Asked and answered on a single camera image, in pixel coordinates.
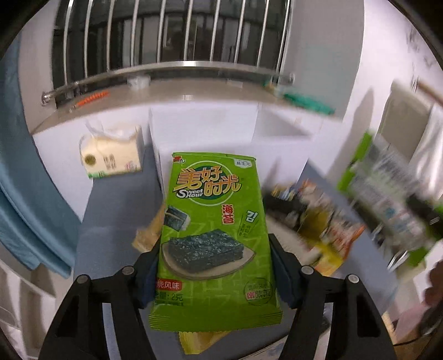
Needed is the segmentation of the person right hand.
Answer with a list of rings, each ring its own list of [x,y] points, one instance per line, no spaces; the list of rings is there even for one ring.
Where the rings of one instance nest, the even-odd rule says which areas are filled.
[[[424,301],[430,307],[435,307],[443,297],[443,261],[439,261],[429,272],[429,287],[424,293]]]

